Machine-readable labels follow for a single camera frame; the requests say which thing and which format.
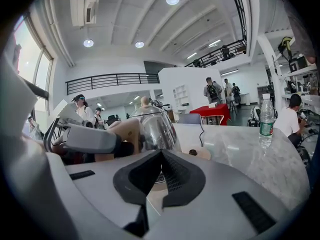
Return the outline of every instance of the marble countertop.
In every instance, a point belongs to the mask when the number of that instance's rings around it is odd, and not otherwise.
[[[201,146],[198,124],[173,124],[182,152]],[[259,128],[202,125],[201,136],[211,159],[232,166],[278,197],[292,210],[309,194],[309,180],[303,161],[289,139],[278,129],[273,130],[267,149],[259,144]]]

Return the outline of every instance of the water bottle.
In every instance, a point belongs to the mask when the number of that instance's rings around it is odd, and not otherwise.
[[[263,103],[260,114],[260,133],[259,142],[263,149],[271,145],[272,134],[274,131],[275,112],[270,101],[270,94],[262,95]]]

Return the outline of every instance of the table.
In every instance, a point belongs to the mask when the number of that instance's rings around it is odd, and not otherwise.
[[[220,121],[220,125],[222,126],[226,126],[227,120],[231,119],[227,104],[218,104],[216,107],[202,106],[197,109],[191,110],[190,114],[199,114],[201,117],[223,117]]]
[[[241,104],[245,103],[246,106],[250,106],[250,94],[249,93],[241,93]]]
[[[200,125],[173,125],[182,151],[184,146],[201,146]],[[307,200],[310,194],[307,171],[297,150],[279,129],[273,129],[271,146],[262,149],[257,127],[202,127],[201,139],[212,160],[238,169],[278,197],[289,210]]]

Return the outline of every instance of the window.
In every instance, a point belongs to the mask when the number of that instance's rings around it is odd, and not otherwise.
[[[38,101],[34,105],[34,120],[39,124],[40,130],[45,133],[47,131],[48,112],[46,110],[46,100],[37,97]]]
[[[14,40],[13,64],[19,76],[33,83],[41,49],[30,34],[25,21],[22,21],[14,32]]]
[[[47,76],[49,70],[50,60],[47,59],[45,54],[42,54],[38,71],[36,73],[35,85],[41,89],[46,89]]]

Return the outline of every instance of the bottle label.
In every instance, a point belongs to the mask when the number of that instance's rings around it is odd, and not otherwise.
[[[260,134],[263,136],[271,136],[274,133],[273,122],[260,122]]]

